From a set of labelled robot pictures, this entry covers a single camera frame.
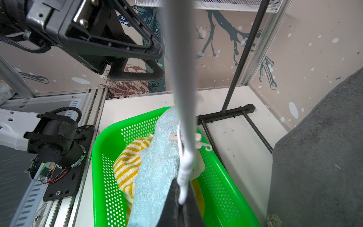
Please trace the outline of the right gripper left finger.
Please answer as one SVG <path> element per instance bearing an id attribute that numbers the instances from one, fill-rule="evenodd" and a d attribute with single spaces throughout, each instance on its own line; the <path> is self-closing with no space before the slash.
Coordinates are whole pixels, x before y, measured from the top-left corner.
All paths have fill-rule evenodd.
<path id="1" fill-rule="evenodd" d="M 181 227 L 179 185 L 176 179 L 172 180 L 164 207 L 157 223 L 157 227 Z"/>

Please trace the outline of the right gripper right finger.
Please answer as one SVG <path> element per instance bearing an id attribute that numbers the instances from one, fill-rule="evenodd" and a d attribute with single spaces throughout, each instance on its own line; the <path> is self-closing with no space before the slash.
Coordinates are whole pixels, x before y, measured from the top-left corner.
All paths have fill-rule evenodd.
<path id="1" fill-rule="evenodd" d="M 204 221 L 198 207 L 196 194 L 192 187 L 188 188 L 186 202 L 182 206 L 183 227 L 204 227 Z"/>

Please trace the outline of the yellow striped towel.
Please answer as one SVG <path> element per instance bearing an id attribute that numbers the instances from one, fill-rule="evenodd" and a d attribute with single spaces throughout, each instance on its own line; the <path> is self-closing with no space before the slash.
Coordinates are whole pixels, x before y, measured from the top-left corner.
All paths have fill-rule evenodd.
<path id="1" fill-rule="evenodd" d="M 149 148 L 153 134 L 132 141 L 115 160 L 112 169 L 119 189 L 127 202 L 126 221 L 130 220 L 135 195 L 135 179 L 142 164 L 140 152 Z"/>

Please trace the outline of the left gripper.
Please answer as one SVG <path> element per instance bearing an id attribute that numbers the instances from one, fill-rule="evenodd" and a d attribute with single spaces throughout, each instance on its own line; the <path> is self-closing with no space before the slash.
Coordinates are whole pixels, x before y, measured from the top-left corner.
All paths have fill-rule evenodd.
<path id="1" fill-rule="evenodd" d="M 120 13 L 146 40 L 138 45 L 119 35 Z M 42 38 L 91 71 L 112 81 L 159 81 L 164 71 L 153 59 L 162 55 L 162 42 L 127 1 L 28 1 L 26 22 Z M 151 69 L 129 71 L 128 58 L 140 58 Z"/>

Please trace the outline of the white wire hanger front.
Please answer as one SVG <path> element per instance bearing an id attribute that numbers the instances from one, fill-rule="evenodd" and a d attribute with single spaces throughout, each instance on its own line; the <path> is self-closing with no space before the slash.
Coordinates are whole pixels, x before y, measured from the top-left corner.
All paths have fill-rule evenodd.
<path id="1" fill-rule="evenodd" d="M 184 148 L 180 156 L 177 183 L 178 202 L 183 205 L 196 156 L 195 132 L 196 72 L 193 34 L 193 1 L 163 1 L 164 39 L 169 60 L 171 82 L 176 100 Z"/>

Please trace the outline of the light blue towel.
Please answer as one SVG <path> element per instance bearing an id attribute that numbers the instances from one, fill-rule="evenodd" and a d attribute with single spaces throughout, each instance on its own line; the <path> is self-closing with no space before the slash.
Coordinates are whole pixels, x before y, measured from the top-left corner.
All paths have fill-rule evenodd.
<path id="1" fill-rule="evenodd" d="M 156 122 L 149 148 L 140 153 L 142 164 L 134 181 L 136 188 L 129 227 L 157 226 L 172 180 L 179 172 L 178 140 L 170 139 L 172 134 L 177 134 L 178 124 L 177 108 L 168 108 Z M 183 227 L 181 205 L 180 217 Z"/>

